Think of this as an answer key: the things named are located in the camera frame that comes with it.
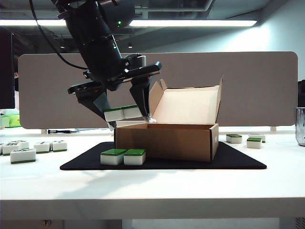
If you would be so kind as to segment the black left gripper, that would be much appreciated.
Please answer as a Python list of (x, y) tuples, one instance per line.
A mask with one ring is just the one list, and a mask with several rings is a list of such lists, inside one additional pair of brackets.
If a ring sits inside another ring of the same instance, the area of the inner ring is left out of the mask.
[[(86, 83), (75, 84), (68, 88), (68, 94), (76, 93), (82, 89), (89, 87), (101, 87), (110, 91), (117, 90), (122, 83), (131, 81), (132, 87), (130, 93), (136, 102), (142, 116), (147, 122), (151, 122), (151, 114), (149, 108), (149, 88), (150, 76), (158, 74), (162, 68), (162, 64), (157, 61), (144, 67), (139, 67), (131, 70), (124, 69), (122, 75), (118, 79), (107, 79), (102, 81), (89, 81)], [(109, 126), (111, 130), (116, 128), (116, 121), (106, 121), (104, 110), (110, 109), (110, 104), (106, 92), (84, 92), (76, 94), (80, 104), (97, 114)]]

